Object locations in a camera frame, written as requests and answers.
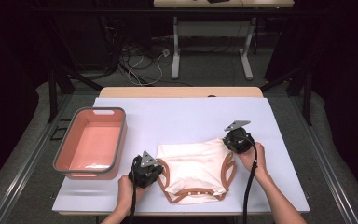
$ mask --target pink storage container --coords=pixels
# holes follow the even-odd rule
[[[119,107],[79,109],[54,159],[54,168],[70,179],[105,180],[117,175],[127,131]]]

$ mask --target white metal desk leg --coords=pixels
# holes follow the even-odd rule
[[[179,59],[180,59],[180,50],[179,50],[179,37],[178,37],[178,19],[173,17],[173,61],[172,61],[172,72],[171,78],[179,78]]]
[[[245,73],[246,76],[246,80],[254,79],[251,65],[249,64],[249,60],[248,60],[248,51],[251,46],[251,40],[252,40],[254,29],[255,29],[255,18],[252,18],[251,21],[249,22],[245,45],[243,46],[243,49],[240,49],[242,67],[243,67],[243,72]]]

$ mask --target folded clothing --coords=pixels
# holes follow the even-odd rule
[[[221,138],[203,143],[158,145],[156,159],[164,166],[158,183],[171,203],[223,200],[237,169],[233,152]]]

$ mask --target black curtain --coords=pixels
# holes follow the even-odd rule
[[[0,1],[0,169],[33,118],[47,70],[16,4]]]
[[[294,10],[302,9],[331,10],[334,17],[289,20],[265,78],[276,80],[303,65],[311,69],[337,151],[358,180],[358,1],[296,0]]]

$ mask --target desk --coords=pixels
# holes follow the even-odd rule
[[[116,206],[117,180],[129,172],[132,159],[137,154],[142,155],[147,150],[156,156],[157,144],[201,142],[224,137],[224,128],[234,119],[250,119],[254,122],[246,129],[266,147],[271,176],[298,211],[309,212],[269,102],[258,88],[105,88],[94,106],[112,105],[126,110],[128,124],[117,177],[95,181],[65,178],[53,211],[64,215],[108,214]],[[159,185],[154,184],[137,205],[135,215],[240,216],[248,177],[249,172],[238,165],[225,200],[191,205],[169,203]],[[256,181],[250,192],[248,211],[250,214],[270,212],[264,191]]]
[[[230,0],[210,4],[207,0],[154,0],[155,7],[291,7],[293,0]],[[247,80],[253,80],[247,54],[255,28],[255,18],[250,21],[179,21],[173,17],[173,62],[172,79],[179,78],[179,36],[245,36],[243,49],[240,49],[242,68]]]

